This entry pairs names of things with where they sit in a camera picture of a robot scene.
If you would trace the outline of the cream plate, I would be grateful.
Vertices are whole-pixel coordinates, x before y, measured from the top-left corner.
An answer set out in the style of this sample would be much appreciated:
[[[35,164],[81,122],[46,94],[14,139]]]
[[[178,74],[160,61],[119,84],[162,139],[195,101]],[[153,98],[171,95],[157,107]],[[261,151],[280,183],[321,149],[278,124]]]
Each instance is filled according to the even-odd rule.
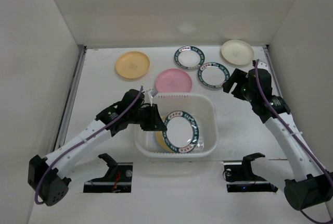
[[[246,42],[241,40],[229,40],[221,47],[223,58],[236,66],[248,65],[254,59],[254,50]]]

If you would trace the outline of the patterned rim plate top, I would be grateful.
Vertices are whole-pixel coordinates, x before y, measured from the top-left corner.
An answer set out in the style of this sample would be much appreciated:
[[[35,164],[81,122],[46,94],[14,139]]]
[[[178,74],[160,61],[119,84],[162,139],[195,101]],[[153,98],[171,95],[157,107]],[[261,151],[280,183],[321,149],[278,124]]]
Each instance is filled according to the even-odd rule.
[[[174,53],[175,63],[187,70],[198,69],[205,62],[204,52],[195,46],[183,46]]]

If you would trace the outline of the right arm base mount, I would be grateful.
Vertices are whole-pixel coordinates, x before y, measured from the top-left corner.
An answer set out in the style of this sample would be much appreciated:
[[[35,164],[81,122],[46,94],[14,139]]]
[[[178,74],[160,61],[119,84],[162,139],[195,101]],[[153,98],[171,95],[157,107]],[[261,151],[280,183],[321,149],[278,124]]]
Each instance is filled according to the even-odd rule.
[[[222,177],[226,181],[228,193],[276,193],[278,188],[252,172],[251,162],[265,157],[261,153],[254,153],[243,157],[241,161],[224,162]]]

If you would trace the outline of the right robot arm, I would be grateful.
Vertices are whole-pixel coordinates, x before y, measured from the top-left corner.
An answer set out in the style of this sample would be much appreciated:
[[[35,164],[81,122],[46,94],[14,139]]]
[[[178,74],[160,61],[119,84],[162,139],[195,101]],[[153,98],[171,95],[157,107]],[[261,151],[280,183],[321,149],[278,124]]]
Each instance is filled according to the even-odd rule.
[[[270,73],[259,68],[248,72],[235,69],[222,88],[235,98],[250,103],[252,111],[274,136],[291,167],[284,170],[273,165],[265,155],[254,153],[242,159],[240,171],[243,178],[263,178],[270,182],[283,191],[295,210],[330,201],[332,173],[310,151],[284,99],[273,94]]]

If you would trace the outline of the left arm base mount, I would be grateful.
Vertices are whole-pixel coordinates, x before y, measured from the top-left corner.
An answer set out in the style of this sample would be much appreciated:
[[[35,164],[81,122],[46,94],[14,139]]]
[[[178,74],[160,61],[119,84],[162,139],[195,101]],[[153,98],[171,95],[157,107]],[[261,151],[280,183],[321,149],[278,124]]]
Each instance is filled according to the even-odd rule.
[[[133,163],[118,163],[110,155],[98,155],[106,162],[108,170],[101,178],[84,183],[83,193],[131,193]]]

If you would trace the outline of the pink plate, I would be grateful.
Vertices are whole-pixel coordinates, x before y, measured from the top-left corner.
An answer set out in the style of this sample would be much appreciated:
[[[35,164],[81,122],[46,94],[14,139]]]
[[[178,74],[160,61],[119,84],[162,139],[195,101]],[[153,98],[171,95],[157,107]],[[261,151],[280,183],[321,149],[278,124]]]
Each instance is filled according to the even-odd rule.
[[[192,86],[189,74],[180,69],[167,69],[155,80],[155,87],[160,93],[187,93],[192,90]]]

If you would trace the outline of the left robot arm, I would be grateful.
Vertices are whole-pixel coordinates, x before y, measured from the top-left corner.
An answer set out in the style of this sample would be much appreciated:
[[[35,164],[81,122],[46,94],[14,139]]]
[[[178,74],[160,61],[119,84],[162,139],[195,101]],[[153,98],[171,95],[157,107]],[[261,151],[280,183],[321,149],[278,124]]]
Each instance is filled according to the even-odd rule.
[[[44,157],[29,161],[28,184],[34,190],[37,205],[53,206],[67,194],[70,183],[79,176],[77,162],[96,146],[126,129],[139,125],[143,131],[165,131],[157,104],[156,89],[130,89],[122,99],[98,113],[75,138]]]

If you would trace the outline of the patterned rim plate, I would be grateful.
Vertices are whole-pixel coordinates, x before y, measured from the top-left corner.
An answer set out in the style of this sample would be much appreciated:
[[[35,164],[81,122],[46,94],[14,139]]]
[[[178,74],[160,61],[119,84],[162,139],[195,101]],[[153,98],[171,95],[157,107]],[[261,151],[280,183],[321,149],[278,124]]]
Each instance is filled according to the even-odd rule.
[[[198,80],[210,89],[221,89],[223,84],[230,78],[229,70],[216,62],[204,63],[197,72]]]
[[[198,69],[205,62],[204,52],[195,46],[183,46],[174,53],[175,63],[187,70]]]
[[[199,126],[188,112],[176,110],[164,117],[166,131],[162,131],[167,146],[178,154],[190,153],[199,142]]]

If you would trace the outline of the orange plate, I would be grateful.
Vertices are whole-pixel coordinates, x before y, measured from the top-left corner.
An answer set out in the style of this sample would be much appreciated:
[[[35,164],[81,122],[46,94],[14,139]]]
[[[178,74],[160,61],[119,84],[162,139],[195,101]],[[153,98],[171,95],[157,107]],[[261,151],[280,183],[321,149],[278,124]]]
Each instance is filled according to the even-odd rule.
[[[126,79],[138,79],[144,76],[149,68],[149,57],[138,51],[122,54],[115,64],[117,73]]]
[[[155,132],[156,135],[156,140],[158,142],[158,144],[166,151],[173,153],[173,151],[167,146],[167,144],[165,143],[165,140],[163,138],[162,135],[162,131],[157,131]]]

